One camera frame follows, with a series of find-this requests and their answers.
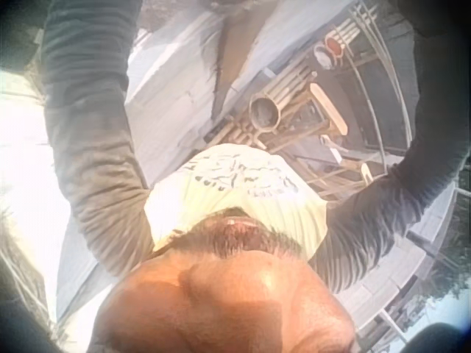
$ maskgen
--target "man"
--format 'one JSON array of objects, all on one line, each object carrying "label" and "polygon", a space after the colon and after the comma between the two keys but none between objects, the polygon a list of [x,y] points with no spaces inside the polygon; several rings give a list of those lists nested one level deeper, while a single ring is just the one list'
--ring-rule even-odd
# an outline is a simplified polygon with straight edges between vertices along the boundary
[{"label": "man", "polygon": [[355,329],[331,292],[375,267],[468,154],[465,40],[447,16],[407,10],[421,94],[415,139],[388,175],[337,207],[280,157],[246,146],[213,147],[148,190],[124,111],[139,9],[56,0],[44,33],[60,187],[91,251],[122,278],[89,351],[348,352]]}]

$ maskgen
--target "beard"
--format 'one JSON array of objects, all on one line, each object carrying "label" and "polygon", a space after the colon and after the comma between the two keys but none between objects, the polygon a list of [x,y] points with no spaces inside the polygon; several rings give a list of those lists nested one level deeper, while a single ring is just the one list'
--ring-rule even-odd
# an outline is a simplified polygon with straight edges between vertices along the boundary
[{"label": "beard", "polygon": [[209,215],[189,232],[174,231],[174,234],[169,243],[154,252],[149,259],[159,257],[170,249],[193,254],[213,254],[221,259],[249,251],[301,258],[301,245],[282,232],[266,228],[240,207]]}]

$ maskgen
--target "white t-shirt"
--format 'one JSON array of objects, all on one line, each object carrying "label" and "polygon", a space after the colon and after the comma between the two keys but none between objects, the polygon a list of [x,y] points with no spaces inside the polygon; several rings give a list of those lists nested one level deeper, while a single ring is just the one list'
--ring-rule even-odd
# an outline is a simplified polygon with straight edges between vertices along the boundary
[{"label": "white t-shirt", "polygon": [[240,207],[283,232],[312,257],[327,232],[322,200],[280,156],[248,146],[214,146],[156,184],[146,203],[155,248],[211,213]]}]

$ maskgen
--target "gray long-sleeve shirt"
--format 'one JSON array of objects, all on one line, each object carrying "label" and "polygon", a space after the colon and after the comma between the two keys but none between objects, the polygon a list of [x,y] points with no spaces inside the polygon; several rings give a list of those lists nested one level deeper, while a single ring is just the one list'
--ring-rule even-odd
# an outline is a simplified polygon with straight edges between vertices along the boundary
[{"label": "gray long-sleeve shirt", "polygon": [[[60,188],[88,246],[114,275],[152,251],[149,196],[124,110],[133,0],[55,0],[43,40],[46,126]],[[452,26],[417,21],[416,136],[389,175],[327,212],[310,264],[333,291],[362,278],[420,220],[469,151],[469,52]]]}]

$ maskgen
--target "skin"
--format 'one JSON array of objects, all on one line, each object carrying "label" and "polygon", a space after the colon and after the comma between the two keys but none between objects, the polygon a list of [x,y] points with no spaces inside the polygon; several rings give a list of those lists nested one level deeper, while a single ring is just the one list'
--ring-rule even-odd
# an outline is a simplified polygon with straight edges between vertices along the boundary
[{"label": "skin", "polygon": [[[259,227],[221,218],[230,227]],[[303,260],[257,250],[227,258],[169,249],[118,284],[92,343],[119,352],[349,352],[355,328]]]}]

